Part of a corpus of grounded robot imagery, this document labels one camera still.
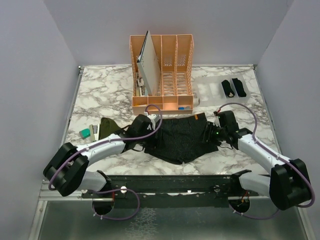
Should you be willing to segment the black patterned boxer underwear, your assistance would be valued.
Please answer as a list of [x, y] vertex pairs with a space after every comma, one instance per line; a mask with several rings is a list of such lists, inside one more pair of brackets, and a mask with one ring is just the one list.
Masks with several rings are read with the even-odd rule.
[[215, 143], [203, 141], [206, 125], [205, 113], [164, 119], [160, 129], [147, 139], [144, 152], [174, 165], [216, 152]]

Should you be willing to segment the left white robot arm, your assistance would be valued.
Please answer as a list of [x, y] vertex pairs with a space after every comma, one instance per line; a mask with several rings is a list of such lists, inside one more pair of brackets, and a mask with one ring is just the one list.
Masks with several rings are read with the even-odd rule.
[[111, 190], [111, 180], [101, 170], [87, 168], [107, 157], [119, 155], [144, 144], [160, 128], [162, 117], [158, 114], [138, 115], [127, 130], [119, 129], [109, 136], [84, 145], [63, 144], [43, 170], [49, 181], [48, 188], [66, 197], [76, 190], [93, 191], [106, 197]]

